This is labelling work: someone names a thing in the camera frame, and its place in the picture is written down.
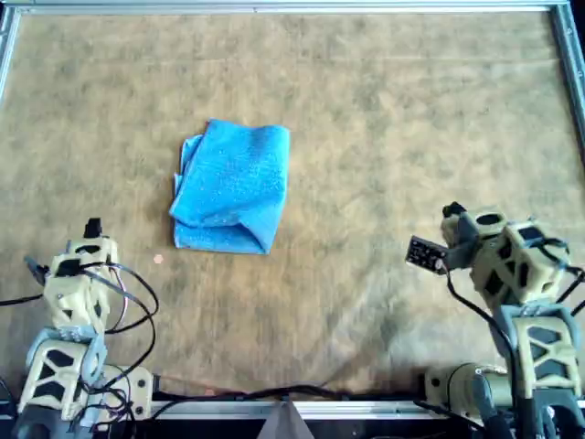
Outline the tan right gripper body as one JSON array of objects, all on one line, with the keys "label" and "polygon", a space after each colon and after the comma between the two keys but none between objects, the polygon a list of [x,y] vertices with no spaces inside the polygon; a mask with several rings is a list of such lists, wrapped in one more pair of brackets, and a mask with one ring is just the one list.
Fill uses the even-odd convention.
[{"label": "tan right gripper body", "polygon": [[471,212],[469,219],[477,236],[470,277],[487,306],[556,299],[570,265],[566,243],[533,219],[509,221],[493,210]]}]

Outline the tan left gripper body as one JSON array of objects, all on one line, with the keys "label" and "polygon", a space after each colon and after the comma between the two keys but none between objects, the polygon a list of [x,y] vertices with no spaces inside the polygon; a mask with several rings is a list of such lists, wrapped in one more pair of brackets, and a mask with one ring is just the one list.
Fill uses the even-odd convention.
[{"label": "tan left gripper body", "polygon": [[118,261],[117,242],[109,237],[68,242],[66,250],[53,258],[43,290],[54,327],[106,329],[109,288],[85,273],[113,283],[115,276],[108,264]]}]

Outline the right gripper tan finger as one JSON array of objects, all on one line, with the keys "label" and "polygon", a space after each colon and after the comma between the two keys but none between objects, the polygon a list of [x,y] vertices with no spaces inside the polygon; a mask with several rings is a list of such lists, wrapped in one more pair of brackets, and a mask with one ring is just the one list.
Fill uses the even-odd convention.
[{"label": "right gripper tan finger", "polygon": [[458,224],[460,216],[466,211],[457,201],[442,208],[441,235],[448,248],[455,247],[458,242]]}]

